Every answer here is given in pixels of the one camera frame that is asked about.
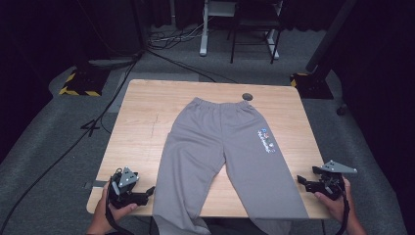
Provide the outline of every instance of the pant leg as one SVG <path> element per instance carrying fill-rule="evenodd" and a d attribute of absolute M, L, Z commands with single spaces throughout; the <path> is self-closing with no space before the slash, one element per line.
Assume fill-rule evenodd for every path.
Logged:
<path fill-rule="evenodd" d="M 222 118 L 228 176 L 247 214 L 268 234 L 288 233 L 290 224 L 275 218 L 307 212 L 266 120 L 248 103 L 225 109 Z"/>
<path fill-rule="evenodd" d="M 195 99 L 168 134 L 153 209 L 161 235 L 210 234 L 199 214 L 224 164 L 219 114 L 219 109 Z"/>

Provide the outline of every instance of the chair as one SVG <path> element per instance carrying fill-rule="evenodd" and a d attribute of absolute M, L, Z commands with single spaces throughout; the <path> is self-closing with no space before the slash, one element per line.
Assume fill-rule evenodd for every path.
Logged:
<path fill-rule="evenodd" d="M 264 41 L 269 36 L 271 30 L 278 31 L 276 40 L 273 42 L 274 50 L 272 52 L 271 64 L 274 63 L 275 53 L 277 51 L 278 41 L 282 31 L 281 22 L 278 18 L 276 10 L 276 3 L 279 1 L 270 0 L 239 0 L 235 5 L 235 15 L 233 27 L 228 33 L 228 39 L 233 32 L 232 42 L 232 56 L 231 64 L 233 63 L 235 54 L 235 45 L 264 45 L 263 42 L 259 43 L 247 43 L 237 42 L 236 36 L 239 31 L 267 31 Z"/>

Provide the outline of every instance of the waistband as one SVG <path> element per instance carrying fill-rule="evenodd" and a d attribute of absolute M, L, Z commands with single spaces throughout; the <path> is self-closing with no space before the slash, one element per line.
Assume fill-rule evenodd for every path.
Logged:
<path fill-rule="evenodd" d="M 201 98 L 196 97 L 195 99 L 193 99 L 192 103 L 198 104 L 200 106 L 203 107 L 209 107 L 209 108 L 214 108 L 214 109 L 220 109 L 220 108 L 232 108 L 232 107 L 237 107 L 237 108 L 245 108 L 250 106 L 250 103 L 248 101 L 241 101 L 238 103 L 221 103 L 221 104 L 217 104 L 217 103 L 213 103 L 210 101 L 206 101 L 206 100 L 202 100 Z"/>

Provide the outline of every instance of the table leg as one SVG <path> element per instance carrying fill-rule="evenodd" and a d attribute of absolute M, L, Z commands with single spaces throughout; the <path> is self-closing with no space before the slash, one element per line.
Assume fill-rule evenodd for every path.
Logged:
<path fill-rule="evenodd" d="M 206 56 L 208 53 L 208 0 L 205 0 L 204 8 L 204 30 L 202 32 L 202 41 L 201 41 L 201 56 Z"/>
<path fill-rule="evenodd" d="M 272 55 L 272 52 L 274 52 L 274 32 L 275 32 L 275 30 L 274 29 L 272 29 L 269 33 L 268 33 L 268 36 L 267 36 L 267 38 L 266 38 L 266 44 L 268 44 L 268 48 L 269 48 L 269 51 L 271 52 L 271 55 Z M 275 52 L 275 56 L 274 56 L 274 60 L 278 60 L 280 58 L 280 55 L 278 54 L 278 50 Z"/>

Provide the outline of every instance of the printed graphic on pants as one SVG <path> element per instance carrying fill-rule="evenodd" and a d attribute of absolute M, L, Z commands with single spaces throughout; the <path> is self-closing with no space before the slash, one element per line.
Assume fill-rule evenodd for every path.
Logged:
<path fill-rule="evenodd" d="M 267 132 L 266 128 L 262 128 L 258 131 L 258 136 L 260 141 L 262 142 L 263 147 L 267 153 L 275 153 L 275 145 L 274 141 L 271 140 L 269 133 Z"/>

